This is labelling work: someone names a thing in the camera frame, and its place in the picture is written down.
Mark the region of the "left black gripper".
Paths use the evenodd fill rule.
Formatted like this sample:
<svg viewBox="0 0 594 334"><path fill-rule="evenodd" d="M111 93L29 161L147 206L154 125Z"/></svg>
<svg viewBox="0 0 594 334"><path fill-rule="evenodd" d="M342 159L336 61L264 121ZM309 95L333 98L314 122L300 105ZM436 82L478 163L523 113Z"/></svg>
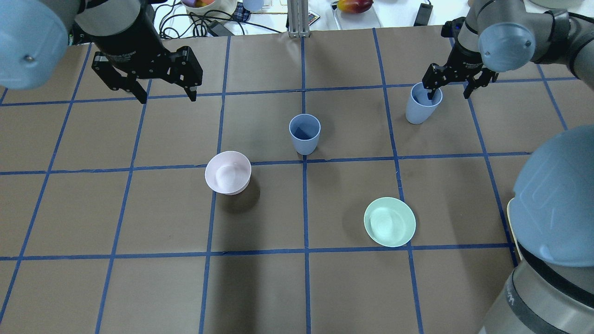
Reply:
<svg viewBox="0 0 594 334"><path fill-rule="evenodd" d="M147 92L138 81L159 78L182 87L190 101L197 100L203 70L192 48L166 49L148 9L140 9L122 32L92 35L91 40L98 47L92 69L111 90L124 90L146 104Z"/></svg>

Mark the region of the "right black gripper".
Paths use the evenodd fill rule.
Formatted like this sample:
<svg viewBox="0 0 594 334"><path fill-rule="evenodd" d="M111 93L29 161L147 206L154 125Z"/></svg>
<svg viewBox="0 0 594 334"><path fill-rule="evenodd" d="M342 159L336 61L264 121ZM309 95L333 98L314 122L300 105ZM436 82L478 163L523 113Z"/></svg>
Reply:
<svg viewBox="0 0 594 334"><path fill-rule="evenodd" d="M429 101L433 101L440 87L466 82L463 97L467 100L480 87L496 82L498 76L498 72L486 68L479 52L470 51L460 44L458 38L454 38L454 45L445 64L430 64L421 82L428 91Z"/></svg>

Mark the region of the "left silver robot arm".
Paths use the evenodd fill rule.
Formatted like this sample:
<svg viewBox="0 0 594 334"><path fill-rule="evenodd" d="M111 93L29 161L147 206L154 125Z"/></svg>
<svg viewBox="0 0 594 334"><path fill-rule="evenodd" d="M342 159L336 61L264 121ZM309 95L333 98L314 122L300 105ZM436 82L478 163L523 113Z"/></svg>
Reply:
<svg viewBox="0 0 594 334"><path fill-rule="evenodd" d="M152 0L3 0L0 4L1 85L29 90L44 85L65 55L73 26L98 48L93 71L111 90L146 103L140 80L182 87L191 101L202 85L193 50L170 51L154 28Z"/></svg>

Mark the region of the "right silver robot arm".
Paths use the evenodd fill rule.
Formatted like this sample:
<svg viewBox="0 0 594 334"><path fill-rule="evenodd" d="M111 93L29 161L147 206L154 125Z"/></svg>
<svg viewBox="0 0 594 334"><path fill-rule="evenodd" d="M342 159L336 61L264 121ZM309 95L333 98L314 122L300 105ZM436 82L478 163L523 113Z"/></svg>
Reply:
<svg viewBox="0 0 594 334"><path fill-rule="evenodd" d="M444 65L422 78L426 98L454 82L464 97L527 63L561 64L593 88L593 19L566 9L530 13L522 0L476 0L442 29ZM520 256L480 334L593 332L593 125L552 135L533 150L506 211Z"/></svg>

